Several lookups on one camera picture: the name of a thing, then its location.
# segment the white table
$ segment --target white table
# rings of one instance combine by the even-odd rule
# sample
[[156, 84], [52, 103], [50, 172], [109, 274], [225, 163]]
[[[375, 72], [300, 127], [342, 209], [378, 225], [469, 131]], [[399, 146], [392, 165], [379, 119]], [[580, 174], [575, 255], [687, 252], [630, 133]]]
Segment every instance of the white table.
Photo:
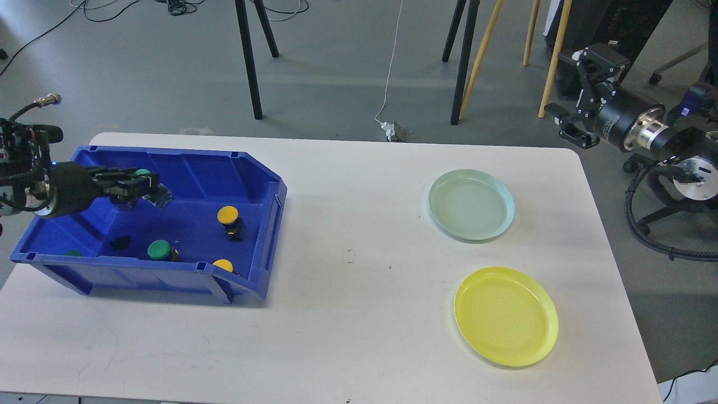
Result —
[[[77, 295], [27, 265], [0, 291], [0, 390], [200, 403], [659, 403], [578, 157], [569, 150], [99, 134], [247, 151], [289, 188], [263, 305]], [[447, 236], [426, 203], [457, 168], [503, 181], [506, 233]], [[453, 297], [508, 266], [552, 297], [554, 350], [509, 369], [461, 337]]]

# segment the white cable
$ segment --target white cable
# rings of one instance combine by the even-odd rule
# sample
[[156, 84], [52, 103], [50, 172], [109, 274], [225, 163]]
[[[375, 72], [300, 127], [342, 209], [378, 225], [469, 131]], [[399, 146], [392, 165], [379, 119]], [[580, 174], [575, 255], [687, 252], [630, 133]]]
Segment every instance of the white cable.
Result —
[[85, 5], [83, 6], [82, 3], [80, 3], [79, 6], [76, 6], [73, 4], [73, 0], [70, 0], [70, 6], [75, 7], [76, 9], [79, 9], [80, 7], [84, 8], [85, 10], [94, 10], [94, 9], [101, 9], [102, 7], [109, 6], [110, 4], [116, 2], [117, 0], [110, 0], [108, 3], [102, 4], [101, 6], [94, 6], [94, 7], [87, 7], [87, 1], [85, 1]]
[[381, 114], [381, 112], [384, 110], [384, 106], [386, 106], [386, 93], [389, 90], [389, 76], [391, 76], [391, 63], [394, 62], [394, 52], [396, 51], [396, 38], [399, 36], [399, 20], [401, 19], [401, 8], [404, 7], [404, 0], [401, 0], [401, 4], [399, 4], [399, 16], [396, 18], [396, 32], [394, 32], [394, 48], [391, 50], [391, 60], [389, 60], [389, 73], [386, 75], [386, 87], [384, 87], [384, 103], [381, 104], [381, 108], [379, 108], [379, 112], [374, 115], [374, 120], [377, 121], [380, 125], [383, 122], [379, 122], [379, 120], [376, 118]]
[[289, 17], [283, 18], [283, 19], [272, 19], [272, 18], [268, 18], [268, 20], [269, 20], [269, 21], [286, 21], [286, 20], [288, 20], [288, 19], [294, 17], [295, 15], [297, 15], [297, 13], [299, 12], [299, 10], [301, 10], [301, 9], [302, 9], [302, 0], [299, 0], [299, 5], [297, 5], [297, 10], [296, 10], [292, 15], [290, 15]]

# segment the mint green plate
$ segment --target mint green plate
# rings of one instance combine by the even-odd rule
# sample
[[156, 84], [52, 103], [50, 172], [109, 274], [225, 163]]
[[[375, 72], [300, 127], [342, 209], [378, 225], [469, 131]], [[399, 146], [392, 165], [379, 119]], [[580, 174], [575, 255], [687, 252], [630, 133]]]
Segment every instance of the mint green plate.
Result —
[[501, 181], [477, 170], [454, 170], [437, 178], [429, 208], [451, 235], [469, 241], [491, 239], [513, 221], [516, 207]]

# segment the blue plastic bin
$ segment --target blue plastic bin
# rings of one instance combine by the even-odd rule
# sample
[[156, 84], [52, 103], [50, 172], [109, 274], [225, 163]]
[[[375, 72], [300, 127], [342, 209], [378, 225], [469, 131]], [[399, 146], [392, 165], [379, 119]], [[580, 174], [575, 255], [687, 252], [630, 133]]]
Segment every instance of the blue plastic bin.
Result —
[[[286, 199], [281, 178], [245, 152], [82, 146], [81, 165], [146, 168], [174, 194], [166, 208], [138, 201], [118, 210], [107, 198], [84, 212], [35, 218], [10, 255], [74, 291], [98, 288], [211, 293], [224, 303], [252, 292], [266, 298], [279, 224]], [[229, 240], [217, 212], [232, 205], [244, 220], [242, 241]], [[129, 236], [129, 245], [112, 241]], [[178, 262], [153, 261], [147, 247], [167, 240]], [[82, 256], [65, 255], [78, 250]], [[225, 259], [229, 272], [212, 265]]]

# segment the cable connector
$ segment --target cable connector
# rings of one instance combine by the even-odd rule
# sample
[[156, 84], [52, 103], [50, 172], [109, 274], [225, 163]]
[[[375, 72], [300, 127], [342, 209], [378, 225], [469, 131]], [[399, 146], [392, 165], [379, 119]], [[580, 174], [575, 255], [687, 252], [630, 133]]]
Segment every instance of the cable connector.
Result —
[[381, 122], [381, 130], [386, 135], [387, 142], [410, 142], [409, 138], [413, 133], [410, 130], [404, 129], [396, 121], [390, 124], [388, 122]]
[[394, 124], [390, 124], [388, 122], [382, 122], [381, 123], [381, 130], [386, 133], [386, 141], [391, 142], [392, 138], [396, 136], [396, 131], [394, 130]]
[[41, 107], [41, 108], [43, 106], [50, 105], [50, 104], [57, 105], [61, 101], [62, 101], [62, 98], [60, 97], [60, 95], [55, 94], [55, 93], [47, 94], [46, 96], [40, 97], [37, 100], [35, 100], [35, 102], [37, 103], [37, 106]]

